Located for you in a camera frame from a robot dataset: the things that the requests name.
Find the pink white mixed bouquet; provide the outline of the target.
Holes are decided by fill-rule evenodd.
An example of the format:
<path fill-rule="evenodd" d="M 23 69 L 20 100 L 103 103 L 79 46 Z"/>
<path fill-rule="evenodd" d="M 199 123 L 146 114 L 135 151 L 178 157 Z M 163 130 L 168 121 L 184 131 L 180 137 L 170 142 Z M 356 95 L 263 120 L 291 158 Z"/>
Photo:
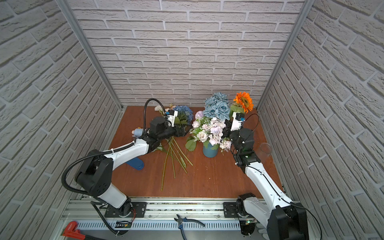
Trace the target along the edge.
<path fill-rule="evenodd" d="M 203 111 L 198 111 L 195 114 L 195 120 L 192 123 L 190 136 L 185 147 L 189 152 L 196 149 L 197 143 L 209 141 L 212 145 L 219 145 L 219 151 L 229 152 L 232 142 L 228 137 L 225 137 L 225 121 L 220 121 L 217 118 L 207 118 Z"/>

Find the teal ceramic vase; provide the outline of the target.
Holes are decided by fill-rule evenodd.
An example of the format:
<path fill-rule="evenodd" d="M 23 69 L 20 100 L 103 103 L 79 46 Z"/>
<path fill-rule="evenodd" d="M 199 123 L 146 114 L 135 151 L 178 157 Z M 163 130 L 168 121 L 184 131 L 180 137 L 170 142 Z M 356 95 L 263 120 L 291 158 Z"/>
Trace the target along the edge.
<path fill-rule="evenodd" d="M 207 158 L 214 158 L 219 151 L 219 145 L 212 145 L 209 141 L 203 143 L 203 154 Z"/>

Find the light blue rose bouquet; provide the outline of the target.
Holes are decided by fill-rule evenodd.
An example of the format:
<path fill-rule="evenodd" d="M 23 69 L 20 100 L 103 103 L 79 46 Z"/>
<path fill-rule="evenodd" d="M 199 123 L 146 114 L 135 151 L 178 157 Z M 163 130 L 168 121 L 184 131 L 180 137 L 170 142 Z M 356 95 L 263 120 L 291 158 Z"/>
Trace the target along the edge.
<path fill-rule="evenodd" d="M 205 101 L 203 114 L 207 118 L 217 118 L 220 121 L 230 119 L 230 104 L 227 94 L 221 92 L 214 93 Z"/>

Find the orange gerbera flower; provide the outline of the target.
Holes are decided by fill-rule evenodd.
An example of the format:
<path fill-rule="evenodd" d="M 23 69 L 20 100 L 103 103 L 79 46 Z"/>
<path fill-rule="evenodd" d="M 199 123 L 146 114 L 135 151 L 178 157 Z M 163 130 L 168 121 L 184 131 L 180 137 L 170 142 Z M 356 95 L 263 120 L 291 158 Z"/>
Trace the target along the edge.
<path fill-rule="evenodd" d="M 249 93 L 237 93 L 233 102 L 230 104 L 230 120 L 233 120 L 233 113 L 247 114 L 254 109 L 253 100 Z"/>

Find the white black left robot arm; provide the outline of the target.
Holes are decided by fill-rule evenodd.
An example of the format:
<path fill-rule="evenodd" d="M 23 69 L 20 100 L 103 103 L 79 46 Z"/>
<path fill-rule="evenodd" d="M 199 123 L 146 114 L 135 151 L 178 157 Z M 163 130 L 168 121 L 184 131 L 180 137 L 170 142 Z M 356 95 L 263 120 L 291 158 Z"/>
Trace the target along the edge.
<path fill-rule="evenodd" d="M 189 128 L 188 124 L 172 123 L 171 116 L 156 117 L 150 122 L 150 128 L 142 130 L 142 135 L 133 142 L 109 151 L 91 151 L 81 162 L 75 180 L 87 195 L 115 209 L 124 208 L 129 198 L 112 184 L 113 171 L 134 158 L 153 152 L 162 140 L 184 137 Z"/>

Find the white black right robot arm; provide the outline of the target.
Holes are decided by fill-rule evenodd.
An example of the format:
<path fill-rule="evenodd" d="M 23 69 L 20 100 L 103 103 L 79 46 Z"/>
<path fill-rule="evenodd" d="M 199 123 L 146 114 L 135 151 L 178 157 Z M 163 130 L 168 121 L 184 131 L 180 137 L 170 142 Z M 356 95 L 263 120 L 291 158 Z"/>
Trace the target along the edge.
<path fill-rule="evenodd" d="M 270 240 L 308 240 L 307 211 L 279 189 L 268 175 L 261 159 L 253 150 L 253 131 L 242 128 L 231 131 L 236 165 L 255 184 L 265 203 L 253 194 L 240 196 L 242 215 L 253 216 L 266 228 Z"/>

